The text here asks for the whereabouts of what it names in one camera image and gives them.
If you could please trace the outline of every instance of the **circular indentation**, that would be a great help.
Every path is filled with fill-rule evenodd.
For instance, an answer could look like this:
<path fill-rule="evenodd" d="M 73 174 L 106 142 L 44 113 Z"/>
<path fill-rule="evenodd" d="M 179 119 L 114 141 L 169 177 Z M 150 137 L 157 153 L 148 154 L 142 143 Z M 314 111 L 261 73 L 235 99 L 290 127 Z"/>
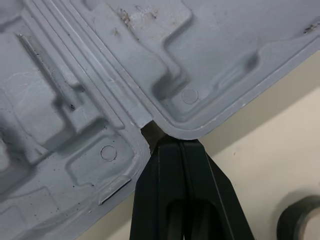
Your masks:
<path fill-rule="evenodd" d="M 194 104 L 198 100 L 198 92 L 194 89 L 186 89 L 182 93 L 182 100 L 186 104 Z"/>
<path fill-rule="evenodd" d="M 110 162 L 110 161 L 116 159 L 117 150 L 113 146 L 107 145 L 101 149 L 100 155 L 104 160 Z"/>

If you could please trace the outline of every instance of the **molded plastic part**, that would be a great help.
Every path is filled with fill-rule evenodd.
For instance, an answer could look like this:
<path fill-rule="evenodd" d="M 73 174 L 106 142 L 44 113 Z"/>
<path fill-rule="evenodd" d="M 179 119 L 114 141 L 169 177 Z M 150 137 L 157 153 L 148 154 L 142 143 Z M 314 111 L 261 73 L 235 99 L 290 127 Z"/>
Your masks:
<path fill-rule="evenodd" d="M 319 49 L 319 9 L 2 0 L 1 239 L 75 239 L 135 189 L 142 127 L 210 132 Z"/>

